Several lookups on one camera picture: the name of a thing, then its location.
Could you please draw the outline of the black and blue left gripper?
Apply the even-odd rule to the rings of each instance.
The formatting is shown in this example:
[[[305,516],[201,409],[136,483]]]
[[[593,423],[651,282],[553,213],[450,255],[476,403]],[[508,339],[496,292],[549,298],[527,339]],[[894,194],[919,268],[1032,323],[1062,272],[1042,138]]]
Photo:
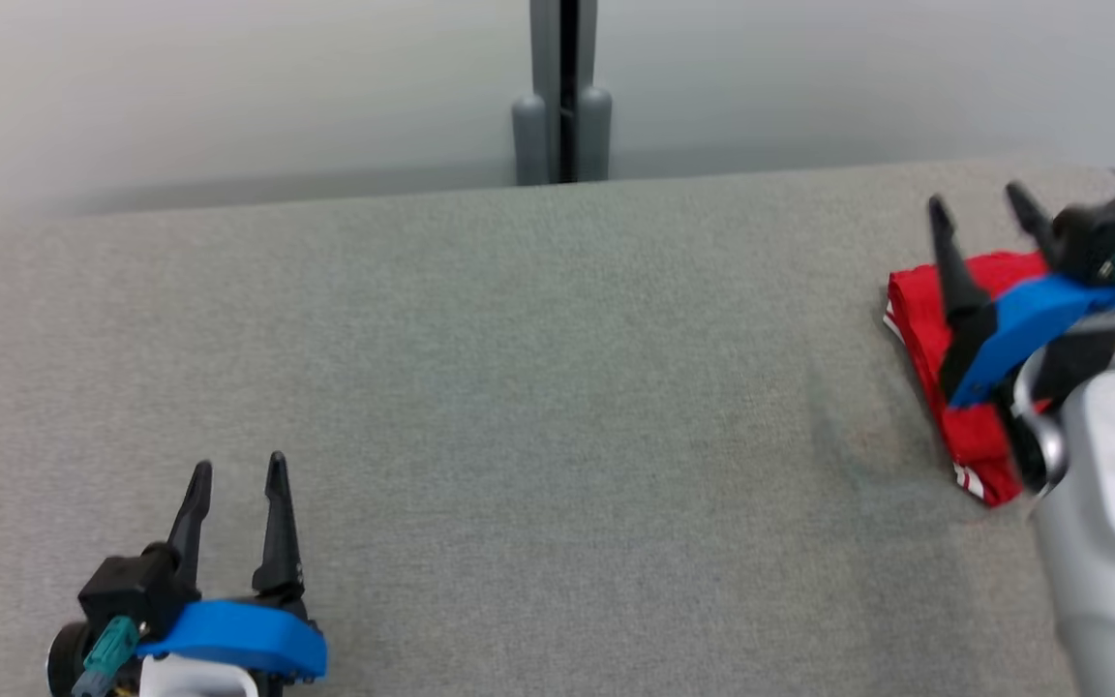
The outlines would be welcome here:
[[[80,621],[54,636],[45,658],[50,697],[284,697],[328,672],[328,645],[300,614],[259,601],[200,599],[198,544],[213,487],[211,462],[192,472],[168,544],[107,556],[76,597]],[[266,463],[266,526],[256,598],[304,596],[283,451]]]

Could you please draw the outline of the grey partition post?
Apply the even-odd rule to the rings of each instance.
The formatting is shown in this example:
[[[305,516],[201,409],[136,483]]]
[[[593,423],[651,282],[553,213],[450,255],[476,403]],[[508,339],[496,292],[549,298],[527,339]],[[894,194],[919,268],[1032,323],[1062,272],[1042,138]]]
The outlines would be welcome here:
[[[510,107],[518,186],[610,177],[614,98],[594,83],[598,0],[527,0],[529,91]]]

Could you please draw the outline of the red shirt with white sleeves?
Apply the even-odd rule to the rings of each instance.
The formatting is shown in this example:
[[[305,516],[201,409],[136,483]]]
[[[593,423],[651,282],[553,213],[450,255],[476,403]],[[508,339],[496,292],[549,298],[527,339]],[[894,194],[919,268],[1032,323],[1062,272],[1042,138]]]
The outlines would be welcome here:
[[[1043,273],[1039,252],[992,252],[973,256],[968,264],[993,297]],[[987,507],[999,507],[1017,498],[1022,486],[1014,475],[1008,441],[992,407],[948,410],[946,406],[938,370],[950,337],[938,285],[932,264],[890,273],[882,321],[910,357],[925,406],[950,456],[956,485]]]

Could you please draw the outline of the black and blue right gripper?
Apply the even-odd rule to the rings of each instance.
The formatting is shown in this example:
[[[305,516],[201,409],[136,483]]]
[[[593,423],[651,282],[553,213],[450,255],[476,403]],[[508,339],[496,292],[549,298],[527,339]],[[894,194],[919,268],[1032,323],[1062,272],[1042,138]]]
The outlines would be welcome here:
[[[941,393],[951,409],[991,406],[1018,480],[1047,490],[1068,468],[1056,412],[1115,361],[1115,199],[1053,217],[1021,181],[1006,185],[1006,199],[1045,270],[996,297],[966,264],[946,199],[925,203],[951,335]]]

